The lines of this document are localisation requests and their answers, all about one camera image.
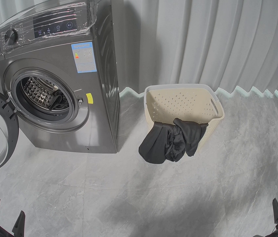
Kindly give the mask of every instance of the yellow warning sticker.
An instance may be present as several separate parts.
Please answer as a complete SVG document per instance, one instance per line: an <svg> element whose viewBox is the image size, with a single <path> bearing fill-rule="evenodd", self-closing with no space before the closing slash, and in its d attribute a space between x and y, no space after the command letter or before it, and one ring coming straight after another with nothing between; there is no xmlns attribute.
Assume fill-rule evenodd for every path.
<svg viewBox="0 0 278 237"><path fill-rule="evenodd" d="M86 93L87 101L89 104L93 104L93 97L91 93Z"/></svg>

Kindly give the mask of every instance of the white curtain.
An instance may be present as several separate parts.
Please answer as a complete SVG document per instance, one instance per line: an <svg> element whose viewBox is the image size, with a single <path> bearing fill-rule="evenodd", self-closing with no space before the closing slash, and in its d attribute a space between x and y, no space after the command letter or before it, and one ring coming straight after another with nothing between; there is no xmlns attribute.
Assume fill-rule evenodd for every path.
<svg viewBox="0 0 278 237"><path fill-rule="evenodd" d="M0 0L0 24L46 0ZM278 0L112 0L120 89L278 90Z"/></svg>

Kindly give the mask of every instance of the black garment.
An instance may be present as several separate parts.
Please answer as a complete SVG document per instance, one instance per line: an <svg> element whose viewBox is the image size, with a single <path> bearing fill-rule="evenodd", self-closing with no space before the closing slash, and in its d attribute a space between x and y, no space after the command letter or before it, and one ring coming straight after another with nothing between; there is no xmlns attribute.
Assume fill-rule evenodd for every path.
<svg viewBox="0 0 278 237"><path fill-rule="evenodd" d="M161 164L165 159L179 161L185 151L193 156L208 124L174 119L172 124L154 122L153 128L139 147L139 154L149 163Z"/></svg>

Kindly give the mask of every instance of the gray marble tile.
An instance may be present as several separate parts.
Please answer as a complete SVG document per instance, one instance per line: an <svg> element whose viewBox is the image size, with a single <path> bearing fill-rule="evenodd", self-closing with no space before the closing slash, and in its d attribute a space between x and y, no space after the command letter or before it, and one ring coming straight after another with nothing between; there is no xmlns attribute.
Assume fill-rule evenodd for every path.
<svg viewBox="0 0 278 237"><path fill-rule="evenodd" d="M100 188L151 188L199 183L218 178L212 151L203 151L193 157L185 156L179 162L147 163L138 148L147 135L143 97L127 94L121 109L119 139L122 148L116 155L89 154L85 186Z"/></svg>
<svg viewBox="0 0 278 237"><path fill-rule="evenodd" d="M85 188L84 236L227 236L218 181L153 189Z"/></svg>
<svg viewBox="0 0 278 237"><path fill-rule="evenodd" d="M217 93L225 118L202 150L214 150L220 178L244 173L278 160L278 97L251 91Z"/></svg>
<svg viewBox="0 0 278 237"><path fill-rule="evenodd" d="M278 161L221 180L229 236L268 235L275 227Z"/></svg>
<svg viewBox="0 0 278 237"><path fill-rule="evenodd" d="M20 132L14 154L1 170L27 178L84 187L87 154L35 148Z"/></svg>
<svg viewBox="0 0 278 237"><path fill-rule="evenodd" d="M0 171L0 225L11 231L21 210L25 236L82 236L84 188Z"/></svg>

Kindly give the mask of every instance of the laundry basket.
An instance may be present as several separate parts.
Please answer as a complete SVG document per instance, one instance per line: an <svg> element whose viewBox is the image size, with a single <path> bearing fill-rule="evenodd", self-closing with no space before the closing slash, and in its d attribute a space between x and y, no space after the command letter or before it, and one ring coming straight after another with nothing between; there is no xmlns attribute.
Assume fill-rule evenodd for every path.
<svg viewBox="0 0 278 237"><path fill-rule="evenodd" d="M144 92L144 112L149 131L154 122L173 124L175 118L208 123L198 144L201 148L224 118L224 110L213 90L205 84L153 85Z"/></svg>

